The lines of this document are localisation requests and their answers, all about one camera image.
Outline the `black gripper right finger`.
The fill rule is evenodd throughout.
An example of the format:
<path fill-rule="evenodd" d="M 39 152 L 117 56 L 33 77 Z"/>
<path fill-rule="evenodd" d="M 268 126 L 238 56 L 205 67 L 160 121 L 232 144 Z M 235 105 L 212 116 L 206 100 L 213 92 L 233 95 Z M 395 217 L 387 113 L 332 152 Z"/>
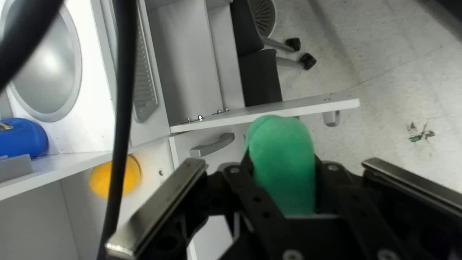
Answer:
<path fill-rule="evenodd" d="M 362 167 L 363 175 L 369 180 L 389 186 L 441 213 L 462 217 L 459 193 L 378 158 L 363 161 Z"/>

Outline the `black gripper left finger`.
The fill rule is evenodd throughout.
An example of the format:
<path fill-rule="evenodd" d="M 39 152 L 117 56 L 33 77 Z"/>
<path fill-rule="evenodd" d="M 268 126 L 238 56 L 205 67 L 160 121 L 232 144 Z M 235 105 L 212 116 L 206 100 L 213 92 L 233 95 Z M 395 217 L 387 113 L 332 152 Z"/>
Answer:
<path fill-rule="evenodd" d="M 189 158 L 157 188 L 157 191 L 105 243 L 109 258 L 137 260 L 177 210 L 190 190 L 206 175 L 203 160 Z"/>

